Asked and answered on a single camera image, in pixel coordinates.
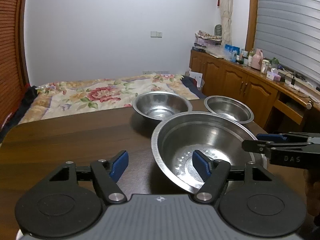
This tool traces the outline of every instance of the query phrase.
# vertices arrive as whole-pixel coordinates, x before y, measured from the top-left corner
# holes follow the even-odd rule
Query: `dark wooden tabletop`
[[[194,111],[207,111],[203,99],[192,100]],[[254,122],[246,127],[264,133]],[[132,107],[29,122],[13,128],[0,148],[0,239],[14,239],[19,229],[14,206],[25,191],[65,161],[89,165],[110,159],[120,150],[129,153],[129,166],[118,185],[131,194],[185,193],[158,168],[150,138],[155,125]],[[302,170],[269,165],[268,170],[304,196]],[[93,190],[90,182],[79,185]]]

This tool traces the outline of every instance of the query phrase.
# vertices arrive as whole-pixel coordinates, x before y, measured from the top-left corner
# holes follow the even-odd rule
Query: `metal bowl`
[[[247,128],[235,121],[207,112],[189,112],[176,114],[158,124],[152,134],[151,148],[163,173],[179,187],[196,193],[204,182],[192,165],[194,150],[231,165],[251,161],[267,167],[264,155],[241,148],[245,139],[256,140]]]
[[[204,105],[211,113],[241,124],[252,122],[254,119],[251,109],[233,98],[211,96],[204,100]]]
[[[164,91],[146,92],[138,95],[132,105],[135,111],[144,117],[161,121],[174,114],[192,111],[189,100]]]

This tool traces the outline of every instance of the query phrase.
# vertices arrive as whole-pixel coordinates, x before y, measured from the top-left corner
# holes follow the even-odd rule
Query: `bed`
[[[203,98],[182,75],[151,74],[119,79],[48,83],[37,87],[38,96],[20,123],[71,114],[131,107],[137,95],[168,91],[188,100]]]

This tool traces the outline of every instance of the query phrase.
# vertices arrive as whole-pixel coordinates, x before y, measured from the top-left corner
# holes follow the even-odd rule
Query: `round black disc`
[[[259,237],[293,233],[306,216],[305,204],[295,193],[256,185],[244,185],[225,194],[219,210],[231,226]]]
[[[79,233],[100,216],[102,205],[90,190],[26,193],[16,204],[15,216],[23,232],[42,238],[60,238]]]

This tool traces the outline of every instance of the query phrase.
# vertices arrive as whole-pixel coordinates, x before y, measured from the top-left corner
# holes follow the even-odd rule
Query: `clothes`
[[[192,92],[194,93],[197,97],[199,98],[206,98],[204,94],[201,93],[197,89],[197,81],[194,78],[183,76],[181,79],[182,83]]]
[[[38,97],[20,123],[132,106],[135,98],[149,91],[176,93],[198,99],[181,82],[182,75],[150,74],[119,79],[61,81],[37,87]]]
[[[35,86],[29,87],[24,94],[23,99],[20,102],[19,108],[15,113],[10,117],[10,119],[6,122],[6,124],[3,126],[3,128],[0,131],[0,143],[3,141],[6,134],[10,131],[10,129],[14,126],[16,126],[24,114],[27,112],[27,110],[30,108],[31,104],[37,97],[38,92]]]

